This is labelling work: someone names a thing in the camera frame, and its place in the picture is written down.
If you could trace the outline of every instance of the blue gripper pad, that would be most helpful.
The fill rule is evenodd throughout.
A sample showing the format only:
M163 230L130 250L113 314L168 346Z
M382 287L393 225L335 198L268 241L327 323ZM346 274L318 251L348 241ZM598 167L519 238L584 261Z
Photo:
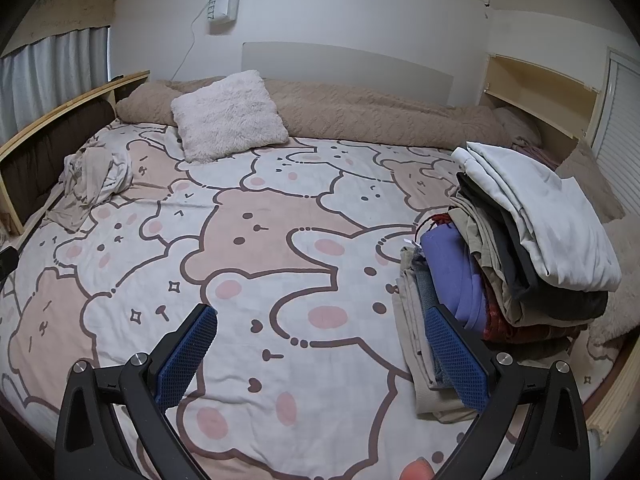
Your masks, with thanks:
M424 329L433 353L467 407L482 412L489 403L486 374L437 308L430 308Z
M158 373L155 397L163 413L182 400L217 331L218 316L215 309L208 306L164 362Z

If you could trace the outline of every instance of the bedroom wall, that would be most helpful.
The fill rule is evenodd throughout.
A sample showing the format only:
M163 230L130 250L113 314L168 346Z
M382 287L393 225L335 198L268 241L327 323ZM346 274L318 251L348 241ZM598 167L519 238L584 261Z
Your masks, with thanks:
M640 47L631 33L550 14L496 10L487 50L546 66L599 90L607 69L607 47L640 59Z
M111 28L114 75L150 69L171 78L191 44L191 21L207 0L117 0ZM245 41L297 41L393 56L454 76L449 104L477 102L490 20L478 0L240 0L238 20L210 30L196 20L195 45L176 79L240 70Z

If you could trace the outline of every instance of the wooden bed frame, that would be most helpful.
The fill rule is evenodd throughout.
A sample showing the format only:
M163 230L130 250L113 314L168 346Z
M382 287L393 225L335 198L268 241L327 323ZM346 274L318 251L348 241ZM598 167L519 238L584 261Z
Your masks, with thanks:
M62 118L75 108L78 108L89 101L94 99L104 99L115 110L116 101L126 97L138 85L145 82L148 75L149 70L127 75L86 92L75 99L71 99L71 101L61 104L49 113L43 115L41 118L33 121L33 123L23 128L6 143L0 146L0 213L8 215L10 224L5 227L8 228L10 233L17 235L23 234L25 232L25 225L18 216L7 190L7 186L5 185L4 178L2 177L2 163L7 159L8 155L14 152L19 146L25 145L25 143L32 139L32 137L40 132L45 126Z
M16 248L20 249L28 240L30 233L37 227L46 209L51 206L54 197L50 197L37 215L32 215L28 224L23 224L14 209L11 197L7 193L5 182L2 179L2 162L11 152L28 142L47 124L67 115L72 116L74 111L82 104L94 99L104 99L114 107L116 101L126 97L138 85L142 84L147 79L148 74L149 71L137 72L82 94L31 123L0 147L0 212L10 215L12 228L20 235L12 240L12 244ZM600 445L604 444L619 420L623 408L631 399L636 388L640 386L639 333L640 330L636 330L627 336L612 371L583 405L587 418L587 427L589 430L597 431Z

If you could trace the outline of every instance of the screw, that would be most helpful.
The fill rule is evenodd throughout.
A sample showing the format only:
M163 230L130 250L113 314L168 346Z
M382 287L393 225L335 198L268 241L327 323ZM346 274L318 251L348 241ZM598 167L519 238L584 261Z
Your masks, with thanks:
M74 364L73 370L76 374L81 374L82 372L84 372L86 370L86 361L80 360L76 362L76 364Z
M556 363L556 370L558 370L561 374L566 374L569 372L570 368L569 365L564 361L558 361Z
M129 362L134 366L142 366L146 363L146 358L148 356L144 352L138 352L137 354L133 354Z
M500 352L496 356L496 359L498 359L498 362L501 365L505 365L505 366L509 366L510 364L513 363L513 357L511 357L509 354L507 354L507 352Z

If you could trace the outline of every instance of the bed sheet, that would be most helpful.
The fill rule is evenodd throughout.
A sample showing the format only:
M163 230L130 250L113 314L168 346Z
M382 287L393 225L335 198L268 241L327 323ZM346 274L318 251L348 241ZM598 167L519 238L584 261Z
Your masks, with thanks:
M195 165L172 127L116 120L96 137L129 150L131 188L76 234L41 225L0 297L1 388L36 431L53 442L73 362L149 352L203 302L218 335L167 417L212 478L398 479L420 457L439 468L470 422L415 415L391 297L404 240L456 189L448 152L292 138ZM576 341L583 399L616 353Z

